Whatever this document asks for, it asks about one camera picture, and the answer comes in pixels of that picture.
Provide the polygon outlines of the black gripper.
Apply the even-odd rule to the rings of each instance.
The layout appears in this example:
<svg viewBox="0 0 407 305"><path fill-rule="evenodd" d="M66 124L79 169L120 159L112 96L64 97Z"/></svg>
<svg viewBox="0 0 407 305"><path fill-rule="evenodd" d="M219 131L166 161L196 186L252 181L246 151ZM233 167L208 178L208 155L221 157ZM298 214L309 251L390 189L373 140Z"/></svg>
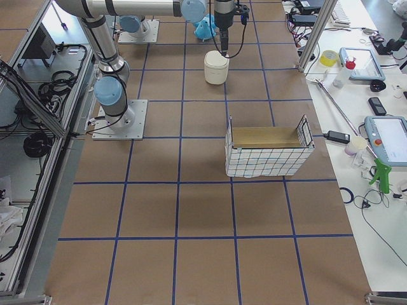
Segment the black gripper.
<svg viewBox="0 0 407 305"><path fill-rule="evenodd" d="M228 29L233 25L235 14L234 0L215 0L214 1L214 22L219 28L219 39L221 44L221 53L227 54L229 48Z"/></svg>

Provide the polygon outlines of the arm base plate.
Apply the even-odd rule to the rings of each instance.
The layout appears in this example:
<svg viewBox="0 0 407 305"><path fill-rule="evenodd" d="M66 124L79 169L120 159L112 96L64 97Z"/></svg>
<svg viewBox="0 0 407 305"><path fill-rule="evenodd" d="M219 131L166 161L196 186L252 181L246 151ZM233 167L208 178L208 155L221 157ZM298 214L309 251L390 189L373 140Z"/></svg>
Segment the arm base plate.
<svg viewBox="0 0 407 305"><path fill-rule="evenodd" d="M121 27L118 42L121 44L156 43L158 39L159 20L139 20L128 16L119 21Z"/></svg>
<svg viewBox="0 0 407 305"><path fill-rule="evenodd" d="M148 109L147 100L128 100L128 109L123 117L103 118L96 121L96 132L92 133L94 140L142 140Z"/></svg>

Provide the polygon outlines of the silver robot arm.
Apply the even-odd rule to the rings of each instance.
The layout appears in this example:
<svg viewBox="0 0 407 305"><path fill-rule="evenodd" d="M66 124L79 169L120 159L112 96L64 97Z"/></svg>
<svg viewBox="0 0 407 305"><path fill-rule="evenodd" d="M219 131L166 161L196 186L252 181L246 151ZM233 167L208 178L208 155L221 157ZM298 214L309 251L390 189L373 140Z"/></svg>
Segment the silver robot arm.
<svg viewBox="0 0 407 305"><path fill-rule="evenodd" d="M144 37L150 32L150 26L144 16L123 15L119 17L119 24L123 31L133 37Z"/></svg>
<svg viewBox="0 0 407 305"><path fill-rule="evenodd" d="M228 58L228 29L235 16L247 23L249 9L238 1L57 1L67 13L76 16L83 28L93 52L99 59L99 70L103 74L118 75L126 61L119 55L113 41L106 16L174 16L196 23L206 15L206 5L214 5L214 23L219 29L220 46L218 52Z"/></svg>

